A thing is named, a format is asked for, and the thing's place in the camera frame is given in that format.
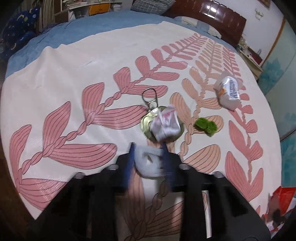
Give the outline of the white tissue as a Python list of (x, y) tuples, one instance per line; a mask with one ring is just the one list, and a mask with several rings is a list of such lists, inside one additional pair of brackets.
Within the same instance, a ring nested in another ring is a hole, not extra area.
[(151, 146), (136, 146), (134, 163), (137, 171), (144, 178), (160, 178), (164, 176), (162, 156), (163, 150)]

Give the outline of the green fuzzy scrap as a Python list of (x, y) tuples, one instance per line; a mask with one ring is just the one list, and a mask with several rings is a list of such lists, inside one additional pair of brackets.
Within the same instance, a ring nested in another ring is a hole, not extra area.
[(210, 121), (206, 118), (198, 118), (195, 121), (195, 127), (197, 130), (203, 131), (210, 137), (213, 136), (218, 130), (217, 125), (213, 121)]

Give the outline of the white pink wrapper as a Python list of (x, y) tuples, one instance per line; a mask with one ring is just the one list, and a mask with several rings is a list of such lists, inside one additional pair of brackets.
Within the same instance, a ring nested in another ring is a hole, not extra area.
[(170, 104), (160, 111), (149, 124), (149, 129), (158, 142), (173, 138), (181, 132), (175, 106)]

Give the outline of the red trash bag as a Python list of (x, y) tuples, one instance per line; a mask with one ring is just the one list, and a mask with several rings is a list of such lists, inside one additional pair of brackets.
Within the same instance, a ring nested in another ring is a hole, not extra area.
[(278, 187), (268, 196), (267, 211), (261, 219), (271, 236), (275, 235), (288, 220), (295, 207), (295, 187)]

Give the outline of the white pink patterned bedspread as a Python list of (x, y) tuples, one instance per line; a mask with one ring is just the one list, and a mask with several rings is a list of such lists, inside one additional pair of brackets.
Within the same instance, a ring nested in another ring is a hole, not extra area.
[[(222, 73), (242, 83), (235, 111), (221, 106)], [(159, 106), (175, 106), (183, 134), (165, 143), (181, 162), (221, 172), (261, 218), (280, 185), (280, 142), (265, 96), (241, 57), (218, 42), (170, 22), (139, 25), (46, 47), (10, 75), (1, 92), (1, 142), (16, 193), (34, 224), (78, 172), (99, 173), (131, 143), (161, 149), (140, 128), (154, 88)], [(217, 125), (208, 136), (198, 118)], [(115, 199), (118, 240), (180, 240), (183, 193), (165, 175), (144, 178), (135, 167)]]

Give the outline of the blue patterned wardrobe door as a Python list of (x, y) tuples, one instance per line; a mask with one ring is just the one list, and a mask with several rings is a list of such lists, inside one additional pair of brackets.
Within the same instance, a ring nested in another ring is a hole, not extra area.
[(280, 137), (281, 185), (295, 187), (295, 32), (288, 22), (262, 69), (258, 85), (271, 108)]

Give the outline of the cream bedside drawer cabinet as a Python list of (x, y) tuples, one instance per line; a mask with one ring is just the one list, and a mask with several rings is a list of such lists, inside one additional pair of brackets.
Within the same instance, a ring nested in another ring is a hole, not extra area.
[(237, 52), (254, 75), (255, 80), (258, 81), (260, 75), (263, 73), (263, 70), (252, 57), (252, 53), (247, 48), (241, 48), (239, 45), (237, 46)]

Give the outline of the blue bed sheet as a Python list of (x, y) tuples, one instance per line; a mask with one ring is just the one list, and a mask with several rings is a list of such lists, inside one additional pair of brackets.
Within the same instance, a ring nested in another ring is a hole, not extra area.
[(200, 33), (219, 44), (236, 52), (235, 48), (224, 40), (218, 39), (193, 26), (181, 23), (175, 19), (155, 14), (146, 14), (130, 10), (110, 11), (108, 13), (83, 17), (67, 23), (58, 24), (45, 33), (31, 39), (27, 45), (13, 54), (6, 68), (5, 77), (22, 70), (32, 61), (36, 60), (44, 48), (50, 46), (58, 48), (61, 44), (72, 44), (88, 36), (98, 33), (109, 32), (116, 29), (135, 27), (145, 24), (159, 24), (163, 21), (188, 28)]

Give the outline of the dark red wooden headboard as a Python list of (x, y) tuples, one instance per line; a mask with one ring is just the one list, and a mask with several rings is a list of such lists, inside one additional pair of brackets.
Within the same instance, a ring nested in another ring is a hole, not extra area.
[(221, 39), (237, 47), (246, 19), (227, 6), (211, 0), (176, 0), (163, 16), (187, 16), (208, 23), (222, 35)]

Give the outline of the dark blue star fabric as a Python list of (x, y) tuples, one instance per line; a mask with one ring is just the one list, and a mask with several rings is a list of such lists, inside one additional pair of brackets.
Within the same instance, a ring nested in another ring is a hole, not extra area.
[(3, 51), (1, 60), (7, 62), (17, 51), (22, 49), (29, 40), (36, 37), (36, 23), (39, 19), (40, 7), (20, 12), (8, 21), (3, 31)]

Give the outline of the white blue pillow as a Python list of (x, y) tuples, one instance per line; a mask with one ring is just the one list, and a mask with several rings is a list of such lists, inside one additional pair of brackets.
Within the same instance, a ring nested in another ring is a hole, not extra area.
[(213, 26), (211, 26), (208, 23), (205, 23), (201, 20), (197, 20), (195, 18), (190, 18), (187, 16), (177, 16), (174, 18), (174, 20), (178, 21), (180, 23), (187, 24), (192, 27), (198, 28), (204, 32), (207, 32), (209, 35), (212, 35), (212, 36), (217, 37), (219, 39), (222, 38), (222, 35), (219, 33), (218, 30), (216, 30)]

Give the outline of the cluttered wooden bookshelf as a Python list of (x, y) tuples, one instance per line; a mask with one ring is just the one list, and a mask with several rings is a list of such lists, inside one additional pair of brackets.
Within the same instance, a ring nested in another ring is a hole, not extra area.
[(40, 7), (39, 24), (42, 28), (50, 24), (66, 23), (75, 19), (109, 11), (119, 11), (122, 1), (37, 1)]

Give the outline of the grey striped pillow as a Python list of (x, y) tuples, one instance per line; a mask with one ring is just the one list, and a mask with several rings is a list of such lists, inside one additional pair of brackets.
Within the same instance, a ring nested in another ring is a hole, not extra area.
[(133, 2), (131, 10), (141, 13), (162, 15), (172, 5), (175, 0), (136, 0)]

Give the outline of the white wall switch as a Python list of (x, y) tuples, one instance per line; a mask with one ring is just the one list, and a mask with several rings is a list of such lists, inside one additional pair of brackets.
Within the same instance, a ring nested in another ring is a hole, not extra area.
[(264, 14), (261, 13), (258, 9), (255, 9), (255, 18), (260, 21), (263, 17)]

